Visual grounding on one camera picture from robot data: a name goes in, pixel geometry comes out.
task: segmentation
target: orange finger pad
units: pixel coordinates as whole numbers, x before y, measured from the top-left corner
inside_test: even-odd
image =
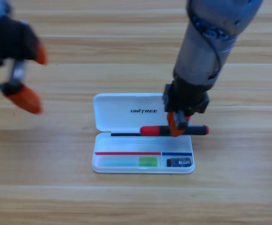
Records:
[[[46,55],[45,47],[41,43],[39,43],[38,45],[37,59],[35,61],[41,65],[47,64],[47,55]]]
[[[16,106],[32,114],[40,114],[42,105],[39,96],[30,88],[24,86],[23,89],[15,95],[6,96]]]

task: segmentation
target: screwdriver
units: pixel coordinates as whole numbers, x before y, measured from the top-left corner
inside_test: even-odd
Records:
[[[141,127],[142,136],[171,136],[169,126],[144,126]],[[207,135],[209,127],[206,125],[188,126],[182,135]]]

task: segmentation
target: wood grain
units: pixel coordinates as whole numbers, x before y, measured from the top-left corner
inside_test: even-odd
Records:
[[[44,113],[0,94],[0,225],[272,225],[272,0],[239,37],[192,137],[188,175],[91,168],[98,93],[162,92],[187,26],[184,0],[12,0],[45,42],[27,84]],[[8,67],[0,68],[0,82]]]

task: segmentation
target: green eraser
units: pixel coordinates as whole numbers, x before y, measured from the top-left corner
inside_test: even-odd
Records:
[[[157,167],[157,159],[156,157],[140,157],[139,166]]]

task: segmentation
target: open case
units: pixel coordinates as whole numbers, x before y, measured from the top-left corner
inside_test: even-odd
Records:
[[[94,171],[190,173],[194,170],[189,135],[137,135],[142,126],[168,125],[162,93],[98,94],[93,104],[96,128],[103,132],[96,137],[92,158]]]

